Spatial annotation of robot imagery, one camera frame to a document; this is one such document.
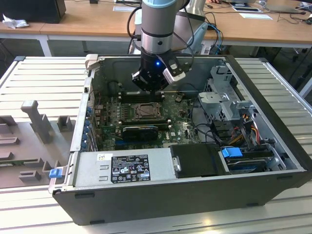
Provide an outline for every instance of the blue tab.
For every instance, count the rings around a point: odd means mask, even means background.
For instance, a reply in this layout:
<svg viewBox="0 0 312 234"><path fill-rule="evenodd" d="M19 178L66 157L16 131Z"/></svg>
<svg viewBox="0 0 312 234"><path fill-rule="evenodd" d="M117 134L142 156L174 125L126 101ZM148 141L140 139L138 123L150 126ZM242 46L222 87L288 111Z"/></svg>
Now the blue tab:
<svg viewBox="0 0 312 234"><path fill-rule="evenodd" d="M224 157L243 157L239 148L225 148L221 151Z"/></svg>
<svg viewBox="0 0 312 234"><path fill-rule="evenodd" d="M50 178L62 178L63 170L60 168L51 169L49 173Z"/></svg>

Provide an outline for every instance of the laptop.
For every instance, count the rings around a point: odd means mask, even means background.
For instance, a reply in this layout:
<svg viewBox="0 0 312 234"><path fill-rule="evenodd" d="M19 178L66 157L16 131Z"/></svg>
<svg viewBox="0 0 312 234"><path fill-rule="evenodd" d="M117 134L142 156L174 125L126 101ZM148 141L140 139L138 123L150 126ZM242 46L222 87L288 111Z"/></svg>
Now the laptop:
<svg viewBox="0 0 312 234"><path fill-rule="evenodd" d="M264 8L271 12L283 12L283 13L299 13L298 10L294 9L290 6L283 6L283 5L270 5L266 4Z"/></svg>
<svg viewBox="0 0 312 234"><path fill-rule="evenodd" d="M222 0L228 3L255 3L256 0Z"/></svg>

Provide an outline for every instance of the sticker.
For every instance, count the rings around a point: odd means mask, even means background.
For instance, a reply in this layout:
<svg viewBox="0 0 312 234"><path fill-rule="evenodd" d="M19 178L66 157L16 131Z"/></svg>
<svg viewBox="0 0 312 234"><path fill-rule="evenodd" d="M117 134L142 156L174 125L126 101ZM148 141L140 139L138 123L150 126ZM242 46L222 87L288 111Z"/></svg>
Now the sticker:
<svg viewBox="0 0 312 234"><path fill-rule="evenodd" d="M13 164L12 163L3 163L3 164L0 164L0 167L13 167Z"/></svg>
<svg viewBox="0 0 312 234"><path fill-rule="evenodd" d="M151 180L150 171L147 155L112 157L111 182L115 184L148 181Z"/></svg>
<svg viewBox="0 0 312 234"><path fill-rule="evenodd" d="M109 160L113 154L97 154L97 161Z"/></svg>

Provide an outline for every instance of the power supply label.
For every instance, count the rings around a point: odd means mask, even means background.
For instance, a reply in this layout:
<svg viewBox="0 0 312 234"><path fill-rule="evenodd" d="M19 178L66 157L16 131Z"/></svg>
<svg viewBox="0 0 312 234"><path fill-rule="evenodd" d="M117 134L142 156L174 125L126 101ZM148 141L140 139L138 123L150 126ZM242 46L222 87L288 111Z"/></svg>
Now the power supply label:
<svg viewBox="0 0 312 234"><path fill-rule="evenodd" d="M151 180L147 155L112 157L111 182L126 183Z"/></svg>

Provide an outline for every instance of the white cloth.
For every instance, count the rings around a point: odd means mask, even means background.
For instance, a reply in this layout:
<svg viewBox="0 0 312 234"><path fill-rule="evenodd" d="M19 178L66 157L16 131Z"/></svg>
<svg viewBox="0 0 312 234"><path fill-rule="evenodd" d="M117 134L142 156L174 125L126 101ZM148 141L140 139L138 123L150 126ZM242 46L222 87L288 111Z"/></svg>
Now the white cloth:
<svg viewBox="0 0 312 234"><path fill-rule="evenodd" d="M4 20L2 20L2 23L4 23L4 25L9 27L9 28L16 29L16 28L29 26L29 24L27 24L27 22L23 19L19 19L19 20L10 19L10 18L6 17L5 15L3 15L3 19Z"/></svg>

